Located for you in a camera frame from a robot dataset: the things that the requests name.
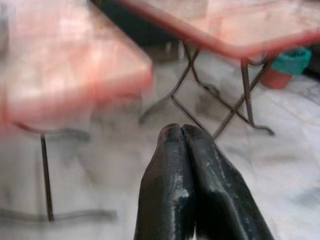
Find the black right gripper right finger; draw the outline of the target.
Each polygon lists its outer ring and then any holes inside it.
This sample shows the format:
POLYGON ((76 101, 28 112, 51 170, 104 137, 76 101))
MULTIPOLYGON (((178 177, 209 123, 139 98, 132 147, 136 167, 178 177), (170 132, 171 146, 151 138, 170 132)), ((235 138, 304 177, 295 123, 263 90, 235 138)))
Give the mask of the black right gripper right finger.
POLYGON ((181 128, 196 191, 198 240, 275 240, 245 180, 213 138, 189 124, 181 128))

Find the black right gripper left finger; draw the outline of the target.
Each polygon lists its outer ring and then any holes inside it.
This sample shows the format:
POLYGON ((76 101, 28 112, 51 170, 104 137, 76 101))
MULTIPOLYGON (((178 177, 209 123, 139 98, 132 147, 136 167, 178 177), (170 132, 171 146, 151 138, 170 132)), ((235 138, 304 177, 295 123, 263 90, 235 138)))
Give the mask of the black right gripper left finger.
POLYGON ((192 240, 196 193, 181 127, 166 125, 140 182, 133 240, 192 240))

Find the orange bin with teal liner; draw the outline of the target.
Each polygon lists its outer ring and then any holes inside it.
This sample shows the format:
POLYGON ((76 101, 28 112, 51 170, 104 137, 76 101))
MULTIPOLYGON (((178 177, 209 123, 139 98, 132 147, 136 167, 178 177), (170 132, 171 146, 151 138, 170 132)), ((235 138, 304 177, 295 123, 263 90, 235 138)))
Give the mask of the orange bin with teal liner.
POLYGON ((281 52, 261 78, 261 84, 270 89, 285 89, 293 77, 304 72, 311 57, 312 52, 306 47, 281 52))

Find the marble top folding table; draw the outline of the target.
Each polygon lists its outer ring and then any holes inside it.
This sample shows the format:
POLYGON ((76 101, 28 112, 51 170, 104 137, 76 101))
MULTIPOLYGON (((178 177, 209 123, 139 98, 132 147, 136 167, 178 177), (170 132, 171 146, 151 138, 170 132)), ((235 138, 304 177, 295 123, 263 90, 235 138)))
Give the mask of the marble top folding table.
POLYGON ((111 209, 54 213, 46 136, 86 139, 67 122, 152 85, 150 58, 89 0, 0 0, 0 137, 17 128, 40 138, 46 202, 44 215, 0 208, 0 219, 115 219, 111 209))
POLYGON ((229 104, 210 83, 198 84, 229 109, 212 134, 216 139, 233 116, 256 130, 274 132, 254 122, 251 92, 283 51, 320 42, 320 0, 116 0, 121 6, 178 38, 188 63, 173 89, 140 116, 146 119, 167 100, 198 126, 201 123, 176 98, 188 73, 198 79, 195 61, 202 50, 240 62, 243 93, 229 104))

